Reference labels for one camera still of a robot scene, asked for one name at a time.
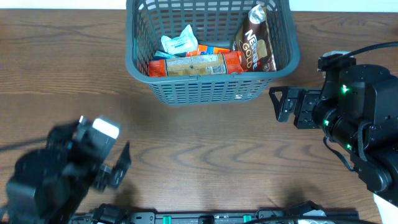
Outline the orange medicine box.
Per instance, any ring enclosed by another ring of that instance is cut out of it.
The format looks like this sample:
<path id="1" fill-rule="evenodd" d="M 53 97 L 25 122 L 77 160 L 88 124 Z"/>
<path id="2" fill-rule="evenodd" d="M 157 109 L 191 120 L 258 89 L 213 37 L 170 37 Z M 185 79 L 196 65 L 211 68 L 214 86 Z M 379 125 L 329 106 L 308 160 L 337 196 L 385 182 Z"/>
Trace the orange medicine box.
<path id="1" fill-rule="evenodd" d="M 213 54 L 226 54 L 229 53 L 230 49 L 224 49 L 220 47 L 212 47 L 207 45 L 198 45 L 196 50 L 187 52 L 186 57 L 196 56 L 196 55 L 213 55 Z"/>

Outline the orange spaghetti packet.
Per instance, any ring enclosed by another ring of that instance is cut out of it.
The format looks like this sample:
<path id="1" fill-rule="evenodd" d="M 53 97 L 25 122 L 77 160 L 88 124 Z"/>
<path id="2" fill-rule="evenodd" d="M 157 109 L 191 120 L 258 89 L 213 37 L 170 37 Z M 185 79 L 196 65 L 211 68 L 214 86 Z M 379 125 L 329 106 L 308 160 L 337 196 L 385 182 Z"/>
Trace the orange spaghetti packet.
<path id="1" fill-rule="evenodd" d="M 149 77 L 179 77 L 193 75 L 228 75 L 245 72 L 241 65 L 241 52 L 196 55 L 150 61 Z"/>

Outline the blue Kleenex tissue pack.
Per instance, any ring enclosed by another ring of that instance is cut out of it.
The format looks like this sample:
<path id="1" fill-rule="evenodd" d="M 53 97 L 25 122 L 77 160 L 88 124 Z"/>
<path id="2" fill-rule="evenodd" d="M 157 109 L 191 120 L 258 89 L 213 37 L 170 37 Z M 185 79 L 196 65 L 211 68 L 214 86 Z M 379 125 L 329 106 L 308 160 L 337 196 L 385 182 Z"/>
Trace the blue Kleenex tissue pack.
<path id="1" fill-rule="evenodd" d="M 170 58 L 178 58 L 178 56 L 157 50 L 154 54 L 153 60 L 165 60 Z"/>

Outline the white green sachet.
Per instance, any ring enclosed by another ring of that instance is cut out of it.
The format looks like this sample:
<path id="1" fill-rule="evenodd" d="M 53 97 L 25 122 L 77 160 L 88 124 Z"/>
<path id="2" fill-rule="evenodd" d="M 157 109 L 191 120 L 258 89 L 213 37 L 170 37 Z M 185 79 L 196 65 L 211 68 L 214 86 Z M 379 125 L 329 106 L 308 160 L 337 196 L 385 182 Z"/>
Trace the white green sachet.
<path id="1" fill-rule="evenodd" d="M 187 25 L 178 37 L 161 37 L 161 44 L 166 53 L 176 55 L 194 51 L 198 48 L 198 41 L 191 25 Z"/>

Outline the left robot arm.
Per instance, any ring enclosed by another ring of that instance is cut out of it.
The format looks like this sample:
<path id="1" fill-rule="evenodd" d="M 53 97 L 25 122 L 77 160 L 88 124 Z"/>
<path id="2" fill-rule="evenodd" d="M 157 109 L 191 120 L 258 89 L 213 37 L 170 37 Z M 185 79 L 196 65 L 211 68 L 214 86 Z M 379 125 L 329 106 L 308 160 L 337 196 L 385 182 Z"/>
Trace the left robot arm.
<path id="1" fill-rule="evenodd" d="M 1 213 L 10 223 L 70 223 L 90 188 L 102 192 L 123 181 L 131 166 L 128 144 L 114 166 L 104 163 L 120 132 L 102 117 L 54 126 L 43 149 L 17 160 Z"/>

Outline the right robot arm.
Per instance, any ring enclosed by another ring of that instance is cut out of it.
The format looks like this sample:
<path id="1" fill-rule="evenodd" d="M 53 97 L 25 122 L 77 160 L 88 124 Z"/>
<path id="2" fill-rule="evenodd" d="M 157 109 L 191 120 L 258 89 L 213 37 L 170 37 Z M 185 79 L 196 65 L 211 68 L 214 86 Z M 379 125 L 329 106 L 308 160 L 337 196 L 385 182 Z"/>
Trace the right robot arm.
<path id="1" fill-rule="evenodd" d="M 383 223 L 397 223 L 397 77 L 380 65 L 324 68 L 322 88 L 275 86 L 278 121 L 294 114 L 298 129 L 321 129 L 325 142 L 373 193 Z"/>

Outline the grey plastic basket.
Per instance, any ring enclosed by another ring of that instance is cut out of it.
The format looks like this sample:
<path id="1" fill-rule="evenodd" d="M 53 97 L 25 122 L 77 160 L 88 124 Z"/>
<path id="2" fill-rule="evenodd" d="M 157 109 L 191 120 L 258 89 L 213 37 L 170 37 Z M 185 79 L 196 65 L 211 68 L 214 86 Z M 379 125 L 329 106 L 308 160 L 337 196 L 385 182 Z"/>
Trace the grey plastic basket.
<path id="1" fill-rule="evenodd" d="M 148 76 L 148 63 L 156 51 L 162 50 L 163 35 L 176 37 L 186 26 L 191 26 L 200 44 L 228 48 L 249 10 L 258 4 L 266 10 L 276 71 Z M 299 64 L 299 45 L 288 0 L 127 0 L 126 15 L 126 68 L 167 105 L 253 100 L 273 80 L 289 75 Z"/>

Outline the brown Nescafe Gold pouch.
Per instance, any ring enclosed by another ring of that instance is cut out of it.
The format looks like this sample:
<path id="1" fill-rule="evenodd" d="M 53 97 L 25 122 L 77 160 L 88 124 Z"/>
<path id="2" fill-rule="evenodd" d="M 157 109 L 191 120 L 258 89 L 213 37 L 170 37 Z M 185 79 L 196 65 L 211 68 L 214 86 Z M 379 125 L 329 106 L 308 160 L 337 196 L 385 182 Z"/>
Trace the brown Nescafe Gold pouch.
<path id="1" fill-rule="evenodd" d="M 231 44 L 231 49 L 241 52 L 241 66 L 247 72 L 277 70 L 265 7 L 258 4 L 248 12 Z"/>

